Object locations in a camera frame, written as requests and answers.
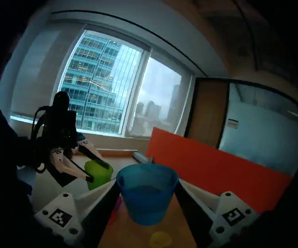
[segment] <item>orange panel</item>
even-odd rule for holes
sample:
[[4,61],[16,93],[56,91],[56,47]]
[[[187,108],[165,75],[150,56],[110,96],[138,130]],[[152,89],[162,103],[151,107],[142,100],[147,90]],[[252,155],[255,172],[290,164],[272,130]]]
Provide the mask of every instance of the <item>orange panel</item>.
[[220,195],[232,191],[259,213],[272,210],[292,177],[208,145],[154,128],[146,153],[183,180]]

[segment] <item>window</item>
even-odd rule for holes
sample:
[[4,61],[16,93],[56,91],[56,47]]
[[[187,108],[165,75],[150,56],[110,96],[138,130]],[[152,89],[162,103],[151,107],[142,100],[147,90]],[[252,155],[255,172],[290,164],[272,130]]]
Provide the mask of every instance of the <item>window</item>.
[[175,132],[191,74],[135,43],[83,33],[60,85],[77,111],[78,129],[133,137],[150,137],[154,126]]

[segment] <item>blue cup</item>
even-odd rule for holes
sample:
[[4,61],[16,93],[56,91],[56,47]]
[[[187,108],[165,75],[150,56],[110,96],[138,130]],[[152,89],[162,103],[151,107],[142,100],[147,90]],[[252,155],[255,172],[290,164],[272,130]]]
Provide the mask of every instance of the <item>blue cup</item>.
[[131,218],[152,226],[164,218],[179,176],[164,165],[137,164],[123,168],[116,179]]

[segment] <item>green cup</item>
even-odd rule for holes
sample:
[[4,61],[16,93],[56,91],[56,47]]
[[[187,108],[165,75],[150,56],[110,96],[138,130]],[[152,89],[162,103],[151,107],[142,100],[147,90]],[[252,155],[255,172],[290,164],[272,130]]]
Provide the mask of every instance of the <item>green cup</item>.
[[87,182],[88,189],[92,190],[109,182],[114,170],[108,163],[95,159],[85,163],[85,171],[94,177],[92,183]]

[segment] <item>wooden door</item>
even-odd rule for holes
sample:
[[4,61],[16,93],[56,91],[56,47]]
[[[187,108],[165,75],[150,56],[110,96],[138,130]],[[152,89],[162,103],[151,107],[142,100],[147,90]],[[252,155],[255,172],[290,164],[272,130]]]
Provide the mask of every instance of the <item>wooden door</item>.
[[197,79],[185,137],[218,148],[228,99],[227,81]]

